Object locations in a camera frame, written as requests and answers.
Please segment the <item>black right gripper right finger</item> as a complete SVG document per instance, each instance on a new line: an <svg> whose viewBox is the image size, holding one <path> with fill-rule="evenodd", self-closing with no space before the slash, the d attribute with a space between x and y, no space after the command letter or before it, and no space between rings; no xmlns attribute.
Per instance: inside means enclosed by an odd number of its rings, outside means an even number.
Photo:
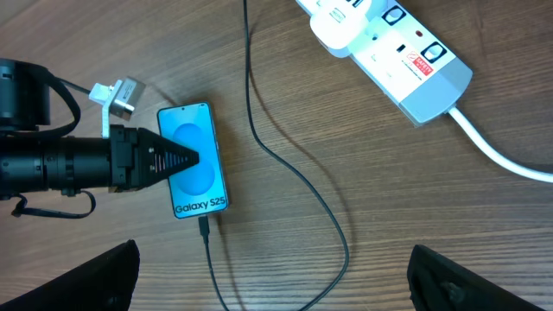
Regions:
<svg viewBox="0 0 553 311"><path fill-rule="evenodd" d="M407 279L416 311L543 311L422 244L411 252Z"/></svg>

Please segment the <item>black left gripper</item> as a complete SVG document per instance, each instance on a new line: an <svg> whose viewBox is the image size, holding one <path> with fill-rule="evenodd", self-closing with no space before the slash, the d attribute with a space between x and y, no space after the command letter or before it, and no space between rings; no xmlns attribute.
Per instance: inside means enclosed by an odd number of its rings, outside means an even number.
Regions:
<svg viewBox="0 0 553 311"><path fill-rule="evenodd" d="M200 162L197 151L150 130L114 124L110 131L110 193L149 187Z"/></svg>

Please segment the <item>blue Galaxy smartphone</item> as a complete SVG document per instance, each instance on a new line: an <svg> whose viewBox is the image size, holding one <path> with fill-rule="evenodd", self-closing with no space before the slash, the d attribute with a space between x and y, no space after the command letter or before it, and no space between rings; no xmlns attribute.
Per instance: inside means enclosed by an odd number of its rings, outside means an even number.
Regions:
<svg viewBox="0 0 553 311"><path fill-rule="evenodd" d="M213 114L207 102L157 112L161 136L199 154L199 162L168 178L178 219L221 212L229 206Z"/></svg>

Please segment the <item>white power strip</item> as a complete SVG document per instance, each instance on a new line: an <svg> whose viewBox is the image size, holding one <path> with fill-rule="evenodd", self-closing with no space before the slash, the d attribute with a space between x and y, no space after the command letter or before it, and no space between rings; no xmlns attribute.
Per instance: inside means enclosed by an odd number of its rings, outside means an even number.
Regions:
<svg viewBox="0 0 553 311"><path fill-rule="evenodd" d="M319 1L297 0L310 17ZM345 57L416 126L457 114L472 70L395 0L372 0L369 23Z"/></svg>

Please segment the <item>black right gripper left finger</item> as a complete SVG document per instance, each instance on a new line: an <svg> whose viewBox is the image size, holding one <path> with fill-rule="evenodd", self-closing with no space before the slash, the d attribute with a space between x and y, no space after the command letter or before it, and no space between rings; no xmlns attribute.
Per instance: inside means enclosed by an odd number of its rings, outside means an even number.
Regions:
<svg viewBox="0 0 553 311"><path fill-rule="evenodd" d="M140 266L130 239L1 305L3 311L127 311Z"/></svg>

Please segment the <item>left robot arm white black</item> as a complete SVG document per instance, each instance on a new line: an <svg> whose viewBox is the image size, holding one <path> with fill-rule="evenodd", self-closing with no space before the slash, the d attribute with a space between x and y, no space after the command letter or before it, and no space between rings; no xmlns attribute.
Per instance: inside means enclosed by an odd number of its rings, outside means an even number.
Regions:
<svg viewBox="0 0 553 311"><path fill-rule="evenodd" d="M99 137L74 137L81 111L68 82L45 67L1 61L1 197L107 187L137 191L197 165L198 152L144 128L111 124L128 117L143 90L136 81L97 85L89 95L102 106Z"/></svg>

